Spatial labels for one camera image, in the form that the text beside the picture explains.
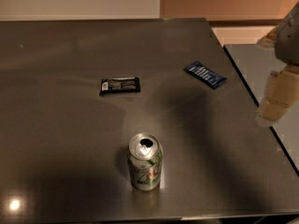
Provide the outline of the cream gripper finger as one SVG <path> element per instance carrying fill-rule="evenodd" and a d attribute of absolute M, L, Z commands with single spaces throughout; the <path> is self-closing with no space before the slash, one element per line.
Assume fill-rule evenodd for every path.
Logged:
<path fill-rule="evenodd" d="M 272 49 L 275 46 L 275 41 L 278 33 L 278 27 L 275 26 L 266 35 L 260 38 L 256 45 L 265 49 Z"/>
<path fill-rule="evenodd" d="M 272 71 L 266 81 L 256 122 L 262 127 L 277 123 L 299 100 L 299 66 L 287 64 Z"/>

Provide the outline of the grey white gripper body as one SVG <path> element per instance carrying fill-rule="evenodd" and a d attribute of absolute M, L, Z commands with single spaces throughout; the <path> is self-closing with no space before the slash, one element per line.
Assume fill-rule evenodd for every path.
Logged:
<path fill-rule="evenodd" d="M 278 27 L 275 54 L 284 63 L 299 65 L 299 2 L 290 10 Z"/>

